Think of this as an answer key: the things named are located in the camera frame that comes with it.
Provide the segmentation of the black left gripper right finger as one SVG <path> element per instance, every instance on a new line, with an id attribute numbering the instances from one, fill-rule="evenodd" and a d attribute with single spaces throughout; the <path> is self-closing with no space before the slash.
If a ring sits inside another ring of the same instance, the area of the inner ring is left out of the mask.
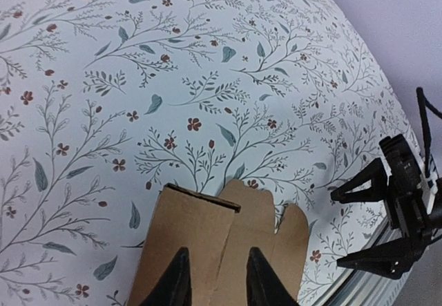
<path id="1" fill-rule="evenodd" d="M 246 289 L 251 306 L 299 306 L 258 247 L 249 250 Z"/>

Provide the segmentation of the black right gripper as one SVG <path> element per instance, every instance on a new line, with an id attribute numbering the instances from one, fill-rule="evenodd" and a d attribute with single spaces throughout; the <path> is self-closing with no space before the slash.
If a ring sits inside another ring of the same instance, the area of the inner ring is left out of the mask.
<path id="1" fill-rule="evenodd" d="M 423 247 L 435 243 L 434 230 L 441 228 L 441 219 L 433 212 L 436 182 L 425 177 L 422 159 L 403 135 L 385 137 L 379 145 L 390 168 L 388 185 L 382 160 L 376 158 L 333 190 L 331 199 L 339 203 L 384 200 L 390 227 L 403 238 L 348 254 L 336 264 L 400 279 L 421 258 Z"/>

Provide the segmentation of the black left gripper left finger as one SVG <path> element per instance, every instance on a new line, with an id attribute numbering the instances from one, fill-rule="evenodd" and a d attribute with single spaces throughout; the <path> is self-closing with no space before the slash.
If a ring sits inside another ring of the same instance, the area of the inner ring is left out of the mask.
<path id="1" fill-rule="evenodd" d="M 190 254 L 180 247 L 139 306 L 189 306 L 192 303 Z"/>

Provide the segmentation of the brown cardboard box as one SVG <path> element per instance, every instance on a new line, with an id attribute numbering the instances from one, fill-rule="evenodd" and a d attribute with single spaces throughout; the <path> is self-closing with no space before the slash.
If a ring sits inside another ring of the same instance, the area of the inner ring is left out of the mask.
<path id="1" fill-rule="evenodd" d="M 129 297 L 139 305 L 180 247 L 191 266 L 191 305 L 248 305 L 247 260 L 258 247 L 295 299 L 307 256 L 307 218 L 289 204 L 276 222 L 273 195 L 231 180 L 219 196 L 166 185 L 157 200 Z"/>

